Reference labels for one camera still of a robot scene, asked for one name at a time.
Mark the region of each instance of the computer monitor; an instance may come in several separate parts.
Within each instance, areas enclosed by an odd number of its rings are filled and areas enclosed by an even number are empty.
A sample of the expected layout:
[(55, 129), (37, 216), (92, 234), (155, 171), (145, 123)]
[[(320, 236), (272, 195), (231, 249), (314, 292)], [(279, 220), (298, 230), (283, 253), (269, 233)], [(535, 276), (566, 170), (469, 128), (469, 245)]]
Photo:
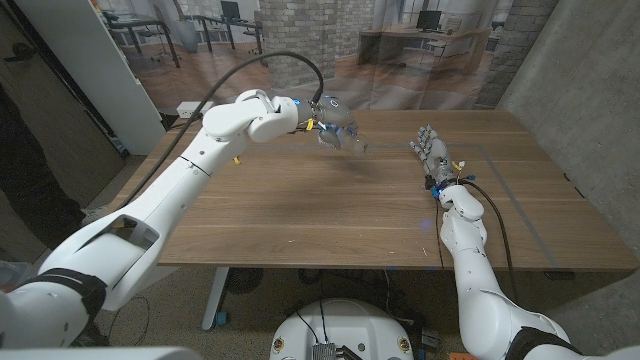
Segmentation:
[(427, 29), (438, 30), (440, 15), (442, 15), (442, 11), (420, 11), (416, 28), (423, 31), (427, 31)]
[(222, 5), (222, 15), (231, 20), (240, 20), (240, 8), (238, 8), (238, 3), (235, 1), (220, 1), (220, 5)]

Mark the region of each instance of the table leg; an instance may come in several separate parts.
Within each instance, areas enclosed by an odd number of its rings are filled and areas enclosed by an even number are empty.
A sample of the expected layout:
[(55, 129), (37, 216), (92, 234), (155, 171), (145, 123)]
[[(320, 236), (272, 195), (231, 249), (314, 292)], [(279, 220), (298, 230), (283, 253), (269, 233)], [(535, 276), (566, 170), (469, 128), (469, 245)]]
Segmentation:
[(218, 306), (220, 306), (220, 298), (222, 297), (222, 291), (224, 290), (224, 283), (227, 281), (228, 273), (229, 268), (227, 267), (219, 267), (216, 269), (216, 275), (213, 277), (213, 284), (211, 284), (207, 309), (202, 319), (202, 330), (208, 331), (214, 327), (216, 313), (218, 312)]
[(207, 40), (209, 52), (213, 52), (213, 50), (211, 50), (211, 39), (209, 39), (209, 30), (207, 30), (207, 20), (202, 20), (202, 29), (204, 30), (204, 38)]
[(438, 57), (438, 63), (436, 63), (436, 66), (432, 67), (432, 71), (433, 70), (438, 70), (438, 67), (440, 66), (440, 61), (442, 61), (442, 57), (444, 56), (444, 51), (447, 48), (447, 43), (444, 43), (444, 46), (442, 47), (442, 52), (440, 53), (440, 56)]
[(480, 67), (480, 61), (482, 61), (482, 55), (489, 42), (489, 35), (491, 35), (491, 29), (488, 29), (478, 35), (476, 35), (476, 43), (473, 47), (473, 52), (467, 61), (466, 66), (463, 69), (465, 75), (472, 74)]
[(231, 41), (231, 48), (236, 49), (236, 44), (233, 43), (233, 35), (231, 34), (231, 25), (227, 24), (227, 34), (229, 34), (229, 41)]
[(162, 31), (164, 31), (164, 34), (167, 37), (167, 44), (169, 44), (169, 49), (171, 50), (171, 56), (173, 56), (173, 62), (176, 63), (177, 68), (180, 68), (178, 55), (176, 55), (176, 50), (173, 48), (173, 43), (171, 42), (171, 37), (169, 36), (169, 29), (167, 29), (167, 25), (165, 24), (162, 24), (161, 26), (162, 26)]
[(258, 43), (258, 54), (262, 54), (262, 44), (260, 43), (260, 29), (256, 28), (256, 42)]
[(129, 29), (129, 35), (131, 35), (131, 41), (133, 41), (133, 45), (136, 46), (136, 50), (138, 50), (138, 54), (142, 54), (142, 49), (140, 49), (140, 44), (138, 44), (136, 33), (133, 32), (133, 28), (131, 26), (127, 26), (127, 29)]

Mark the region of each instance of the wire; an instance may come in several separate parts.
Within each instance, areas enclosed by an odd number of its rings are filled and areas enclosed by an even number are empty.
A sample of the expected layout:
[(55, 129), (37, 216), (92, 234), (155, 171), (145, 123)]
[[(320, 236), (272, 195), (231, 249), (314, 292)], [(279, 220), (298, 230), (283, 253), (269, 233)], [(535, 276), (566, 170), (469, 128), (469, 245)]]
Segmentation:
[(318, 335), (316, 335), (316, 332), (313, 331), (313, 328), (311, 327), (311, 325), (309, 325), (308, 322), (306, 322), (303, 318), (302, 315), (300, 315), (300, 313), (298, 312), (298, 310), (296, 310), (296, 314), (298, 314), (298, 317), (300, 318), (300, 320), (302, 320), (303, 323), (305, 323), (305, 325), (307, 325), (307, 327), (309, 328), (309, 330), (311, 330), (311, 332), (313, 333), (313, 337), (316, 338), (316, 344), (319, 344), (320, 341), (318, 341)]
[(440, 350), (438, 350), (438, 352), (436, 352), (436, 354), (433, 356), (433, 358), (435, 360), (438, 360), (438, 357), (440, 356), (440, 354), (442, 354), (442, 351), (444, 351), (444, 346), (440, 345)]
[[(202, 115), (200, 115), (200, 116), (196, 116), (196, 118), (193, 120), (193, 122), (196, 122), (196, 121), (198, 121), (198, 120), (202, 120), (202, 118), (203, 118), (203, 116), (202, 116)], [(169, 128), (169, 131), (171, 131), (171, 130), (175, 130), (175, 129), (178, 129), (178, 128), (181, 128), (183, 125), (184, 125), (184, 123), (172, 125), (172, 126)]]
[(440, 210), (440, 205), (438, 205), (438, 199), (436, 200), (436, 242), (438, 243), (438, 254), (440, 254), (440, 265), (442, 266), (442, 270), (444, 270), (444, 260), (442, 260), (442, 248), (440, 247), (440, 228), (438, 227), (438, 218), (440, 215), (438, 214)]
[[(419, 316), (420, 314), (418, 314), (415, 310), (413, 310), (411, 307), (406, 306), (406, 307), (401, 307), (400, 305), (397, 304), (397, 302), (399, 301), (399, 299), (403, 298), (405, 296), (405, 294), (401, 293), (401, 292), (397, 292), (397, 291), (392, 291), (390, 284), (389, 283), (385, 283), (384, 279), (380, 279), (380, 277), (378, 276), (378, 272), (377, 271), (373, 271), (373, 270), (367, 270), (367, 271), (363, 271), (363, 270), (342, 270), (342, 272), (339, 272), (338, 270), (324, 270), (323, 272), (321, 272), (320, 274), (317, 274), (315, 277), (310, 277), (307, 276), (305, 274), (306, 270), (305, 269), (299, 269), (298, 270), (298, 276), (300, 277), (300, 281), (304, 284), (307, 285), (311, 285), (311, 284), (315, 284), (315, 283), (320, 283), (320, 289), (322, 291), (323, 297), (326, 297), (325, 293), (324, 293), (324, 289), (323, 289), (323, 285), (322, 285), (322, 278), (324, 274), (329, 274), (332, 276), (336, 276), (339, 278), (343, 278), (346, 280), (350, 280), (353, 281), (354, 283), (358, 284), (358, 285), (362, 285), (366, 288), (368, 288), (369, 290), (371, 290), (372, 292), (374, 292), (374, 294), (377, 296), (380, 293), (382, 293), (382, 303), (380, 304), (380, 307), (385, 307), (385, 302), (386, 299), (388, 297), (388, 309), (391, 310), (393, 308), (400, 310), (401, 312), (408, 314), (408, 317), (412, 317), (412, 316)], [(372, 274), (375, 277), (375, 280), (373, 282), (369, 281), (368, 279), (365, 279), (365, 274)], [(403, 321), (403, 322), (408, 322), (409, 324), (413, 323), (420, 323), (420, 317), (416, 317), (415, 320), (412, 319), (407, 319), (407, 318), (401, 318), (401, 317), (397, 317), (395, 316), (393, 313), (391, 313), (390, 311), (388, 311), (388, 313), (390, 315), (392, 315), (396, 320), (398, 321)]]
[(178, 145), (178, 142), (180, 141), (180, 139), (182, 138), (184, 133), (187, 131), (187, 129), (189, 128), (191, 123), (200, 114), (200, 110), (202, 110), (202, 108), (207, 103), (207, 101), (209, 101), (209, 99), (213, 96), (213, 94), (215, 94), (216, 91), (218, 91), (218, 89), (222, 86), (222, 84), (225, 83), (225, 81), (227, 81), (233, 74), (235, 74), (236, 72), (238, 72), (238, 70), (244, 68), (245, 66), (247, 66), (249, 64), (252, 64), (252, 63), (254, 63), (256, 61), (260, 61), (262, 59), (265, 59), (265, 58), (268, 58), (268, 57), (274, 57), (274, 56), (289, 56), (289, 57), (298, 59), (298, 60), (304, 62), (305, 64), (309, 65), (309, 67), (311, 67), (311, 69), (316, 73), (316, 76), (318, 77), (318, 82), (319, 82), (318, 89), (316, 90), (315, 94), (313, 95), (313, 98), (311, 99), (311, 102), (314, 103), (314, 104), (317, 103), (320, 100), (320, 96), (322, 96), (322, 92), (324, 91), (324, 79), (322, 78), (322, 73), (320, 72), (318, 67), (311, 60), (307, 59), (306, 57), (304, 57), (302, 55), (299, 55), (299, 54), (296, 54), (296, 53), (291, 52), (291, 51), (276, 51), (276, 52), (269, 53), (269, 54), (262, 54), (260, 56), (256, 56), (256, 57), (254, 57), (252, 59), (249, 59), (249, 60), (243, 62), (242, 64), (240, 64), (240, 65), (234, 67), (233, 69), (229, 70), (226, 74), (224, 74), (223, 77), (221, 77), (211, 87), (211, 89), (209, 90), (207, 95), (204, 97), (204, 99), (202, 99), (202, 101), (200, 101), (200, 104), (198, 104), (198, 106), (193, 111), (191, 116), (189, 116), (189, 119), (184, 123), (184, 125), (182, 126), (182, 129), (180, 129), (180, 132), (178, 134), (176, 134), (176, 137), (173, 139), (171, 144), (169, 144), (169, 147), (167, 147), (167, 150), (165, 150), (165, 152), (162, 154), (162, 156), (160, 156), (160, 159), (158, 159), (158, 161), (155, 163), (155, 165), (153, 165), (153, 168), (151, 168), (151, 170), (149, 170), (147, 175), (145, 175), (144, 178), (138, 183), (138, 185), (136, 185), (135, 189), (133, 189), (131, 194), (129, 194), (127, 196), (127, 198), (124, 199), (124, 201), (118, 206), (117, 209), (119, 210), (119, 209), (123, 208), (124, 206), (126, 206), (127, 204), (129, 204), (131, 202), (131, 200), (133, 200), (133, 198), (135, 198), (135, 196), (140, 192), (140, 190), (142, 190), (142, 188), (146, 185), (146, 183), (151, 179), (151, 177), (153, 177), (153, 174), (155, 174), (156, 171), (158, 171), (160, 166), (162, 166), (162, 163), (164, 163), (164, 161), (167, 159), (167, 157), (169, 157), (169, 154), (171, 154), (171, 152), (176, 147), (176, 145)]
[(324, 331), (324, 341), (325, 341), (325, 344), (328, 344), (329, 337), (327, 336), (327, 328), (324, 325), (324, 310), (322, 310), (322, 300), (318, 302), (320, 303), (320, 315), (322, 315), (322, 330)]
[[(133, 346), (137, 346), (142, 342), (144, 337), (147, 336), (147, 330), (149, 330), (149, 320), (151, 316), (151, 309), (149, 307), (149, 300), (147, 300), (147, 298), (142, 296), (136, 296), (131, 298), (131, 301), (133, 300), (143, 300), (145, 303), (145, 306), (147, 307), (147, 323), (145, 324), (144, 330), (142, 331), (142, 336), (140, 336), (140, 338), (136, 341), (136, 343), (133, 344)], [(115, 324), (116, 319), (118, 318), (118, 315), (120, 315), (120, 311), (122, 311), (122, 308), (118, 309), (118, 311), (116, 312), (116, 315), (113, 317), (113, 320), (111, 320), (111, 326), (109, 326), (109, 333), (107, 334), (107, 339), (109, 339), (109, 342), (111, 342), (111, 331), (113, 330), (113, 325)]]
[(502, 221), (502, 215), (500, 214), (500, 210), (498, 210), (498, 207), (496, 206), (496, 204), (493, 202), (493, 200), (491, 200), (491, 197), (489, 197), (489, 195), (484, 192), (484, 190), (482, 190), (480, 188), (480, 186), (476, 185), (475, 183), (467, 180), (467, 179), (460, 179), (460, 184), (463, 185), (469, 185), (472, 188), (478, 190), (478, 192), (480, 194), (482, 194), (482, 196), (485, 197), (485, 199), (487, 199), (487, 201), (489, 202), (489, 205), (491, 205), (491, 207), (493, 208), (493, 211), (496, 212), (496, 216), (498, 217), (498, 222), (500, 223), (500, 230), (502, 231), (502, 240), (504, 242), (504, 251), (507, 255), (507, 267), (509, 268), (509, 280), (511, 281), (511, 290), (513, 290), (513, 299), (515, 300), (515, 302), (518, 302), (518, 292), (516, 291), (516, 282), (513, 278), (513, 263), (511, 262), (511, 250), (509, 249), (509, 240), (507, 239), (507, 230), (504, 227), (504, 221)]
[(413, 322), (414, 322), (413, 320), (411, 320), (411, 319), (403, 319), (403, 318), (397, 317), (397, 316), (395, 316), (395, 315), (393, 315), (391, 313), (391, 310), (389, 310), (389, 293), (390, 293), (390, 290), (391, 290), (391, 282), (389, 281), (389, 274), (387, 274), (387, 270), (386, 269), (384, 270), (384, 277), (387, 279), (387, 313), (389, 315), (393, 316), (396, 320), (404, 321), (407, 324), (409, 324), (409, 326), (413, 325)]

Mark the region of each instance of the wooden table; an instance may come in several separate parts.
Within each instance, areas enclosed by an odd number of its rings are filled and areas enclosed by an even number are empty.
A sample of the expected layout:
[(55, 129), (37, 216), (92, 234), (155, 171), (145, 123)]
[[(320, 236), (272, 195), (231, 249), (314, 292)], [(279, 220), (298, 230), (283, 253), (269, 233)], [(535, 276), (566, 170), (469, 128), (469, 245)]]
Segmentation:
[[(418, 128), (429, 123), (447, 142), (452, 159), (466, 161), (463, 174), (476, 175), (475, 182), (498, 205), (516, 270), (629, 271), (638, 266), (510, 113), (354, 114), (371, 143), (364, 157), (319, 146), (315, 132), (281, 136), (252, 145), (240, 156), (241, 165), (223, 167), (189, 210), (160, 264), (221, 267), (204, 328), (213, 321), (229, 266), (441, 269), (436, 204), (408, 146)], [(187, 131), (170, 158), (182, 152), (198, 128)], [(176, 132), (163, 138), (112, 207), (147, 173)], [(470, 191), (485, 207), (491, 264), (504, 270), (496, 216)], [(442, 264), (453, 267), (444, 246)]]
[(478, 70), (490, 34), (491, 28), (486, 28), (467, 32), (454, 32), (447, 35), (440, 32), (423, 32), (420, 29), (416, 29), (415, 25), (408, 24), (396, 24), (381, 29), (365, 30), (360, 32), (358, 64), (393, 61), (402, 53), (407, 39), (442, 40), (448, 45), (457, 41), (474, 39), (473, 49), (464, 67), (464, 72), (470, 74)]

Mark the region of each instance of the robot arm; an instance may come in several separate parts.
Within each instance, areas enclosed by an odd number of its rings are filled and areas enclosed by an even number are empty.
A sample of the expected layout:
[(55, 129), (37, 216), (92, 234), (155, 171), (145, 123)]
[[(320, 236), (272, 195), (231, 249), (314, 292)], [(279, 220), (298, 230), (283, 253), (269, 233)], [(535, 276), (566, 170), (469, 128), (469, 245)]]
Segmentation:
[(443, 215), (440, 239), (454, 260), (460, 335), (467, 351), (478, 359), (523, 359), (523, 350), (531, 350), (531, 344), (549, 344), (538, 347), (553, 346), (550, 352), (536, 347), (538, 350), (526, 359), (551, 359), (551, 354), (566, 352), (582, 359), (560, 325), (520, 308), (504, 295), (484, 249), (487, 230), (482, 223), (482, 204), (458, 185), (446, 146), (437, 133), (429, 126), (421, 128), (418, 135), (419, 144), (411, 146), (431, 177), (432, 194), (449, 209)]
[(216, 171), (249, 139), (267, 142), (309, 119), (355, 127), (333, 98), (311, 104), (251, 90), (209, 110), (195, 139), (142, 195), (71, 235), (29, 283), (0, 292), (0, 347), (68, 346), (100, 308), (119, 309), (140, 290)]

